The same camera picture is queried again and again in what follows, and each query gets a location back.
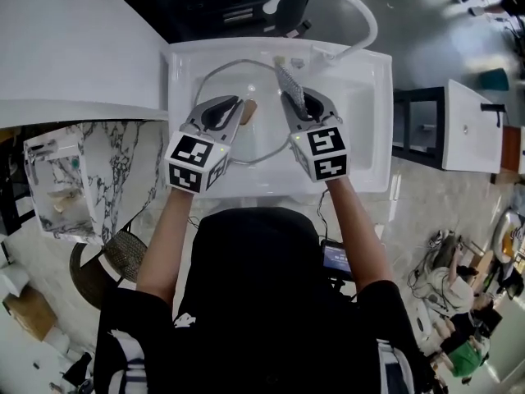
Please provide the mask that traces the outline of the white rectangular washbasin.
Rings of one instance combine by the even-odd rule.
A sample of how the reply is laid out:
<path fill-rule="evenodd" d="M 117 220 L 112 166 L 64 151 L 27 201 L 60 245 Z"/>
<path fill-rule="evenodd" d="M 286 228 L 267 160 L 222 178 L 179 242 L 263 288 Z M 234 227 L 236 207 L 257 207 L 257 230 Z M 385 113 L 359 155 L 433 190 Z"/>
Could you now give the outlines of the white rectangular washbasin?
<path fill-rule="evenodd" d="M 487 98 L 449 80 L 445 87 L 445 145 L 442 168 L 446 171 L 497 173 L 500 171 L 504 115 L 482 112 Z"/>

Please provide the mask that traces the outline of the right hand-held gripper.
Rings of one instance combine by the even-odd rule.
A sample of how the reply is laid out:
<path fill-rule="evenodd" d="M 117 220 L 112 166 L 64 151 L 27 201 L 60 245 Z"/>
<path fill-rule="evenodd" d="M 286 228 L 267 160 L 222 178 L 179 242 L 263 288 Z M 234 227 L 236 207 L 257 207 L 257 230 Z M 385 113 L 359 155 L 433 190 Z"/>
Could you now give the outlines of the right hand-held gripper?
<path fill-rule="evenodd" d="M 349 174 L 350 143 L 335 104 L 314 89 L 304 90 L 306 112 L 310 117 L 325 117 L 320 125 L 304 131 L 299 107 L 287 92 L 281 104 L 291 133 L 289 141 L 296 162 L 312 182 L 332 181 Z"/>

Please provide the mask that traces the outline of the silver and yellow device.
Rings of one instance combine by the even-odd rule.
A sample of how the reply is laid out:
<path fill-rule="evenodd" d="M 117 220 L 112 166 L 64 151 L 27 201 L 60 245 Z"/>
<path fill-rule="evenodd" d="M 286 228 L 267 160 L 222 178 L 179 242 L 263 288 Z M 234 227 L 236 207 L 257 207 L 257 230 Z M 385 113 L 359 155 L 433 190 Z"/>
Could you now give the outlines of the silver and yellow device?
<path fill-rule="evenodd" d="M 514 261 L 525 237 L 525 218 L 511 208 L 504 211 L 492 237 L 491 248 L 501 263 Z"/>

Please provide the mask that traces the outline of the small monitor screen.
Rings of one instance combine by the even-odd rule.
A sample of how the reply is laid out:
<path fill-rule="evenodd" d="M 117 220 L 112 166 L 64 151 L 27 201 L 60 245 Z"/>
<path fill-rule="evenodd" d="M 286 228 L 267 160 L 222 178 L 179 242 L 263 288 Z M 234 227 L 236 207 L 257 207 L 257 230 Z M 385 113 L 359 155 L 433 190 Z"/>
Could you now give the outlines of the small monitor screen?
<path fill-rule="evenodd" d="M 337 241 L 323 239 L 321 248 L 322 266 L 327 276 L 352 282 L 354 277 L 348 263 L 344 245 Z"/>

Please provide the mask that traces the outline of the person's right forearm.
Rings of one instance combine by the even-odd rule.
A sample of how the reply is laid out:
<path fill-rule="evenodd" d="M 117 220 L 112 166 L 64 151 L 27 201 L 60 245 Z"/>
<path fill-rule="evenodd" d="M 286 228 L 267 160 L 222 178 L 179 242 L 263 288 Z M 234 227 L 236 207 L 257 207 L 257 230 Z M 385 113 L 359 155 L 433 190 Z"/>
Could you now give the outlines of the person's right forearm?
<path fill-rule="evenodd" d="M 377 282 L 394 283 L 385 247 L 349 178 L 326 183 L 336 212 L 345 254 L 358 293 Z"/>

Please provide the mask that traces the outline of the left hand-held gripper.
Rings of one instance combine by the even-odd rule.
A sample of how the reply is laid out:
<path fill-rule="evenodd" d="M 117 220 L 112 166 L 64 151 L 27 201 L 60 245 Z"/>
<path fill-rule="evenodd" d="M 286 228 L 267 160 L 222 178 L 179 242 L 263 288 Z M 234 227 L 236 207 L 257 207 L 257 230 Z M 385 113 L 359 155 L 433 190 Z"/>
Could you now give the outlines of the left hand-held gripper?
<path fill-rule="evenodd" d="M 226 174 L 231 146 L 244 112 L 234 95 L 198 104 L 188 122 L 171 135 L 164 161 L 167 185 L 193 195 L 210 190 Z M 224 126 L 207 130 L 203 126 Z"/>

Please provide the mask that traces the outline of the black equipment pile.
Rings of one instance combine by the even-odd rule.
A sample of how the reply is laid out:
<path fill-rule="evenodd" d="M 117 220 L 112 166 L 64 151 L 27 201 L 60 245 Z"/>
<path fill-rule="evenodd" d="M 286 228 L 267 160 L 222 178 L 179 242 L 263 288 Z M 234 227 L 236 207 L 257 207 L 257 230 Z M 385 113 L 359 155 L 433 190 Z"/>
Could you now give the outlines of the black equipment pile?
<path fill-rule="evenodd" d="M 51 394 L 94 394 L 94 381 L 89 376 L 92 355 L 85 352 L 63 375 L 61 381 L 49 383 Z"/>

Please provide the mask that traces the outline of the dark wicker chair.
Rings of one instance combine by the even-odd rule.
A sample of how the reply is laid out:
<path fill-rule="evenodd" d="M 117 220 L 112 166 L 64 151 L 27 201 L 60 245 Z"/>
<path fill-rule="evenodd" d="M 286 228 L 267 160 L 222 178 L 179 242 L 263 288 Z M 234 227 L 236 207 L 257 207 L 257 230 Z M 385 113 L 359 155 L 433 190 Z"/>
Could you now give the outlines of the dark wicker chair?
<path fill-rule="evenodd" d="M 71 251 L 71 280 L 91 306 L 101 309 L 108 291 L 119 287 L 124 280 L 136 282 L 147 246 L 136 235 L 121 230 L 94 257 L 81 263 L 86 246 L 77 243 Z"/>

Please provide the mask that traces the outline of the person's black shirt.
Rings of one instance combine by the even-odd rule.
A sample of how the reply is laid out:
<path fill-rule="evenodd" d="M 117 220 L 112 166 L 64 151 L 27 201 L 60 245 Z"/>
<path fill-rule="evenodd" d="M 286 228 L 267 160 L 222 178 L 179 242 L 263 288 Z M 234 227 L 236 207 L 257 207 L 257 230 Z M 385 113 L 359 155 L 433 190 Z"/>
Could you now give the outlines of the person's black shirt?
<path fill-rule="evenodd" d="M 304 215 L 229 209 L 201 221 L 179 309 L 141 291 L 106 295 L 94 389 L 122 394 L 137 364 L 146 394 L 381 394 L 383 382 L 403 392 L 399 363 L 381 373 L 382 341 L 422 394 L 424 359 L 393 282 L 350 302 L 326 278 Z"/>

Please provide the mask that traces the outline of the black metal washbasin frame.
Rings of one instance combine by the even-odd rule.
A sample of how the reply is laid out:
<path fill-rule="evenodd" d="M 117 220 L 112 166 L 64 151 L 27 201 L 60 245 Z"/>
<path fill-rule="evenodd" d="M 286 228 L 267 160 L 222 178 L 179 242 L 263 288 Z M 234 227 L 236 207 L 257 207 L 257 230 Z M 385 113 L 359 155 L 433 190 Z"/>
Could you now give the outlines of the black metal washbasin frame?
<path fill-rule="evenodd" d="M 396 90 L 392 155 L 442 169 L 445 145 L 445 88 Z"/>

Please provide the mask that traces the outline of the glass pot lid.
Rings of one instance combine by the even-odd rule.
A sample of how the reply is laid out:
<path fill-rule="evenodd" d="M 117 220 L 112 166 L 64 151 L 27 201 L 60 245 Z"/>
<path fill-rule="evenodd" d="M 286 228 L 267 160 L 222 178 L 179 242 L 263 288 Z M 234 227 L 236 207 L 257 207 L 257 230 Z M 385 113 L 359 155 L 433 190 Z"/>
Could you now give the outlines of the glass pot lid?
<path fill-rule="evenodd" d="M 267 70 L 273 71 L 273 72 L 276 71 L 276 68 L 274 66 L 270 66 L 270 65 L 268 65 L 266 63 L 259 62 L 259 61 L 256 61 L 256 60 L 247 59 L 247 58 L 237 59 L 237 60 L 234 60 L 232 62 L 228 62 L 228 63 L 226 63 L 226 64 L 224 64 L 222 66 L 219 66 L 218 68 L 210 71 L 202 79 L 202 81 L 201 81 L 201 83 L 199 85 L 199 88 L 197 90 L 197 93 L 196 93 L 196 95 L 194 97 L 193 107 L 195 108 L 197 106 L 197 102 L 199 101 L 202 89 L 203 89 L 205 83 L 209 79 L 211 79 L 214 75 L 218 74 L 219 72 L 222 72 L 222 71 L 224 71 L 224 70 L 226 70 L 228 68 L 231 68 L 233 66 L 239 65 L 241 63 L 252 64 L 252 65 L 255 65 L 255 66 L 258 66 L 258 67 L 262 67 L 262 68 L 265 68 Z M 256 112 L 257 107 L 258 107 L 258 105 L 252 99 L 249 99 L 247 102 L 244 103 L 244 110 L 243 110 L 243 113 L 241 114 L 241 118 L 240 118 L 240 125 L 241 126 L 245 126 L 245 125 L 248 124 L 249 120 L 251 119 L 253 114 Z M 253 166 L 255 164 L 261 163 L 263 161 L 268 160 L 269 158 L 272 158 L 272 157 L 276 156 L 277 154 L 279 154 L 280 152 L 285 150 L 289 146 L 289 144 L 290 144 L 290 142 L 289 142 L 288 138 L 285 138 L 284 143 L 280 147 L 278 147 L 277 149 L 271 151 L 270 153 L 267 153 L 267 154 L 263 155 L 260 158 L 255 158 L 255 159 L 252 159 L 252 160 L 241 160 L 241 159 L 236 159 L 236 158 L 230 158 L 229 163 L 234 163 L 234 164 L 238 164 L 238 165 L 241 165 L 241 166 L 251 167 L 251 166 Z"/>

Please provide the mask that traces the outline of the white sink basin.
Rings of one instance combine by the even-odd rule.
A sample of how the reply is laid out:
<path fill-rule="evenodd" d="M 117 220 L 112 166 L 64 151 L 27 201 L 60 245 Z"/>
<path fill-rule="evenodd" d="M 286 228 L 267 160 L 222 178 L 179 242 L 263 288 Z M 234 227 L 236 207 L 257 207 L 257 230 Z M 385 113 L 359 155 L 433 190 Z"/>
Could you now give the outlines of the white sink basin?
<path fill-rule="evenodd" d="M 340 53 L 339 44 L 306 39 L 230 38 L 190 41 L 170 47 L 169 125 L 177 130 L 193 107 L 202 79 L 210 71 L 237 59 L 285 66 L 305 88 L 326 95 L 336 106 L 350 143 L 349 178 L 358 192 L 383 192 L 390 179 L 393 134 L 391 58 L 361 50 L 328 64 L 313 51 L 319 47 Z M 295 69 L 291 58 L 305 66 Z M 223 95 L 252 99 L 258 105 L 235 137 L 231 155 L 252 160 L 280 147 L 289 134 L 281 106 L 280 88 L 273 71 L 241 63 L 209 79 L 198 103 Z M 206 192 L 208 198 L 316 195 L 323 184 L 312 182 L 295 161 L 291 149 L 251 167 L 232 164 L 224 177 Z"/>

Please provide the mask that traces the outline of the wooden cabinet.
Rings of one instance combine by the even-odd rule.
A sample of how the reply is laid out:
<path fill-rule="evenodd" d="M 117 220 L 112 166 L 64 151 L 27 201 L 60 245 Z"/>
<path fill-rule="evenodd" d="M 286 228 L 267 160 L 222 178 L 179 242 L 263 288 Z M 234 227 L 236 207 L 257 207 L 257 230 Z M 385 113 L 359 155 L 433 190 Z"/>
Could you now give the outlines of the wooden cabinet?
<path fill-rule="evenodd" d="M 504 126 L 501 167 L 525 176 L 525 126 Z"/>

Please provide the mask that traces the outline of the steel wool scrubber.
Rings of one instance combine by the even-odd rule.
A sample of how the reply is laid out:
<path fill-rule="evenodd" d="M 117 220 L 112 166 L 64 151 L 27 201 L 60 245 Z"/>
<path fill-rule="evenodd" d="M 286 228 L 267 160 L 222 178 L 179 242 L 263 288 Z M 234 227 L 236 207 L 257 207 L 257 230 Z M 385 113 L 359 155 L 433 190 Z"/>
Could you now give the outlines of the steel wool scrubber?
<path fill-rule="evenodd" d="M 287 92 L 299 107 L 303 120 L 308 120 L 302 85 L 285 68 L 285 64 L 283 66 L 274 64 L 274 69 L 281 93 Z"/>

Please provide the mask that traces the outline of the black faucet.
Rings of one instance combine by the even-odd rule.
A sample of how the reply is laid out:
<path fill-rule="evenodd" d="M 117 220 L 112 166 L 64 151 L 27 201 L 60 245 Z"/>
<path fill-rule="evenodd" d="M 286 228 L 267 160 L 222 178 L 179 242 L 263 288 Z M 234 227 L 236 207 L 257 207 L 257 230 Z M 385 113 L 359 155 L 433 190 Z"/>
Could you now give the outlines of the black faucet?
<path fill-rule="evenodd" d="M 499 103 L 481 103 L 480 109 L 482 112 L 493 112 L 496 115 L 496 127 L 501 128 L 501 115 L 507 116 L 506 106 Z"/>

